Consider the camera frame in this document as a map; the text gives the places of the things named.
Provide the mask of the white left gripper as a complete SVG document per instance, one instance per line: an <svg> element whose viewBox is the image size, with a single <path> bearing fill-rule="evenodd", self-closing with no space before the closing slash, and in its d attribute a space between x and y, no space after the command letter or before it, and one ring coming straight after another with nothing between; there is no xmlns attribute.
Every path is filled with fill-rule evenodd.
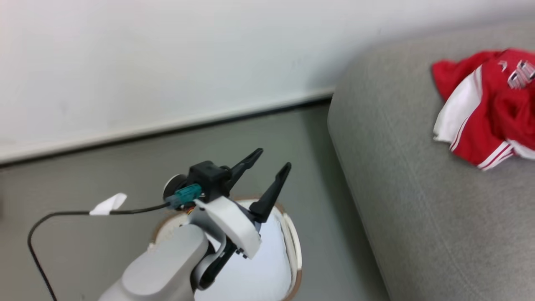
<svg viewBox="0 0 535 301"><path fill-rule="evenodd" d="M232 168L225 166L228 179L225 181L225 192L230 193L235 184L249 170L262 155L264 149L257 148ZM286 163L275 176L274 182L256 202L249 206L253 220L265 223L292 169L291 163ZM222 257L226 246L233 244L247 258L254 258L260 249L261 238L254 223L243 212L242 207L225 196L220 196L211 202L204 203L195 199L194 225L200 227L207 235L220 242L216 252Z"/></svg>

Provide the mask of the red and white jersey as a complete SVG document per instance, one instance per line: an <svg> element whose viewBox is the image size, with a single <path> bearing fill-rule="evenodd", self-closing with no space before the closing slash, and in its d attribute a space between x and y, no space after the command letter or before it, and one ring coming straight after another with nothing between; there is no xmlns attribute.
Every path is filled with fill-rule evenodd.
<svg viewBox="0 0 535 301"><path fill-rule="evenodd" d="M512 156L535 161L535 53L482 51L431 71L444 100L435 141L480 170Z"/></svg>

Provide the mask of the white plastic laundry basket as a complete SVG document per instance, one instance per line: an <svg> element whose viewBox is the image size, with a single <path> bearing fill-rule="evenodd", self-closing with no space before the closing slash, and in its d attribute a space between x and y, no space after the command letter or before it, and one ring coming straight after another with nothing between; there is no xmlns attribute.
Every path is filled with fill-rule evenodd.
<svg viewBox="0 0 535 301"><path fill-rule="evenodd" d="M249 207L258 199L238 201ZM163 221L153 244L170 236L186 221L186 213ZM302 276L301 245L292 219L276 202L260 229L262 243L252 259L231 256L229 262L206 290L195 292L194 301L289 301L299 288Z"/></svg>

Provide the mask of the white and black baseboard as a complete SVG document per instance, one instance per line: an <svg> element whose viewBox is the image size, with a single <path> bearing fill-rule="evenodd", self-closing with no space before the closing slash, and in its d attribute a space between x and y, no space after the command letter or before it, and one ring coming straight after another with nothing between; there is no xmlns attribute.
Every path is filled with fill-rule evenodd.
<svg viewBox="0 0 535 301"><path fill-rule="evenodd" d="M181 130L188 131L197 126L208 126L218 122L252 117L254 115L271 114L275 111L296 108L302 105L322 102L330 99L334 93L334 86L313 90L303 97L293 98L269 105L246 105L242 108L220 111L216 114L196 114L178 121L157 122L150 126L142 126L126 130L112 131L105 135L94 135L87 138L77 138L61 143L52 143L38 148L16 150L14 152L0 151L0 168L2 166L25 164L27 162L44 160L49 157L65 156L69 153L85 152L88 149L107 147L107 145L128 143L139 139L148 139L155 135L166 135Z"/></svg>

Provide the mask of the grey fabric sofa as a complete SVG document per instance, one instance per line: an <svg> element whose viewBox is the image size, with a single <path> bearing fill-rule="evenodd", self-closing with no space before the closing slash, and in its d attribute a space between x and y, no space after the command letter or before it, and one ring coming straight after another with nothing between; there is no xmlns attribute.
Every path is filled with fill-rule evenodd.
<svg viewBox="0 0 535 301"><path fill-rule="evenodd" d="M481 171L432 139L431 63L535 50L535 20L372 46L334 92L329 133L392 301L535 301L535 162Z"/></svg>

